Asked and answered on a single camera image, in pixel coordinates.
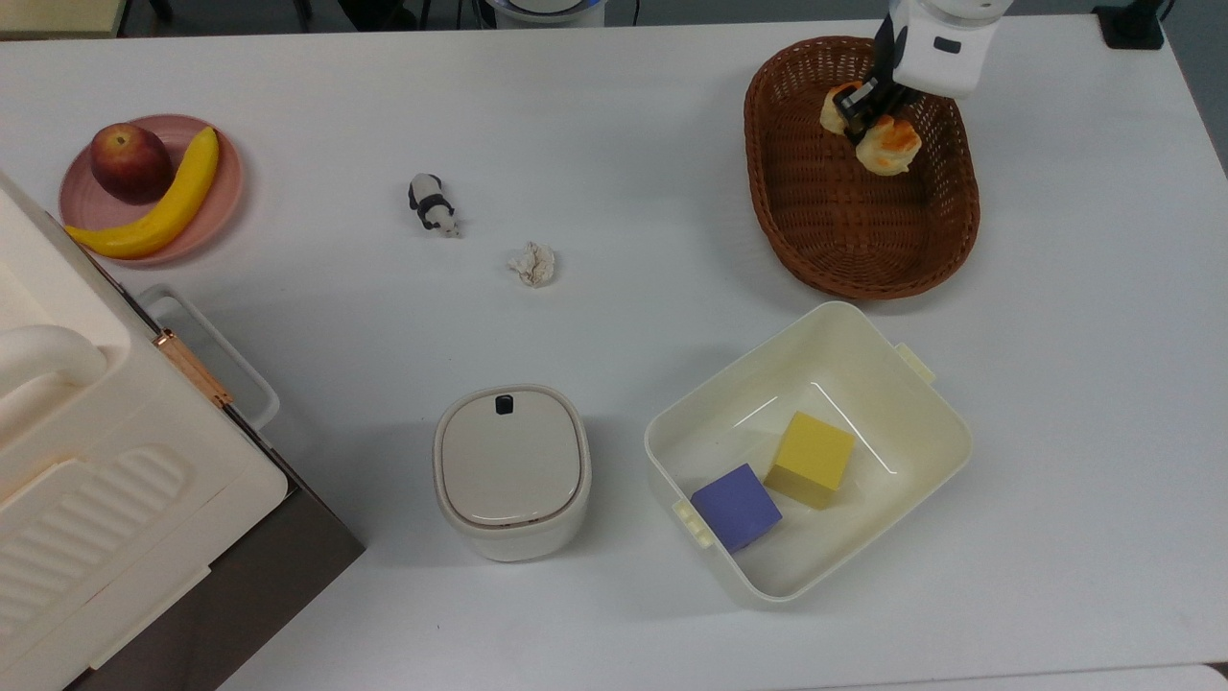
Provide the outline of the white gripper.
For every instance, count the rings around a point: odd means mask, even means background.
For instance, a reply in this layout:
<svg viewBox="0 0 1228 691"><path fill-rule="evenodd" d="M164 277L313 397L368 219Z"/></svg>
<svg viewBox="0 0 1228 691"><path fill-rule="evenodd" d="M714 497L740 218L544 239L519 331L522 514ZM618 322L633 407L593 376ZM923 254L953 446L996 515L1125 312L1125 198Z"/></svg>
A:
<svg viewBox="0 0 1228 691"><path fill-rule="evenodd" d="M861 144L922 93L962 98L977 87L1003 12L888 12L874 36L871 80L833 90L833 130Z"/></svg>

